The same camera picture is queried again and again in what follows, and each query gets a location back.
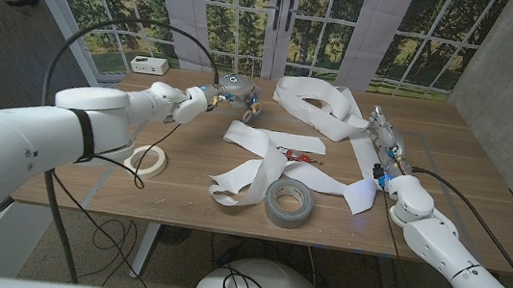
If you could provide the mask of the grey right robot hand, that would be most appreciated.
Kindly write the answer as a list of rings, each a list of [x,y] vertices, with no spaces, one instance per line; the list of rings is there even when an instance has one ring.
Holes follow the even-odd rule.
[[[373,168],[375,179],[386,185],[395,177],[410,175],[412,168],[406,159],[405,142],[378,105],[372,110],[370,129],[370,137],[378,157]]]

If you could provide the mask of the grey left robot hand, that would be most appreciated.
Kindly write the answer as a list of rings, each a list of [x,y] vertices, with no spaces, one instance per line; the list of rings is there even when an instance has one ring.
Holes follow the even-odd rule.
[[[249,78],[240,74],[227,74],[219,78],[218,93],[234,108],[249,109],[252,113],[262,110],[260,88]]]

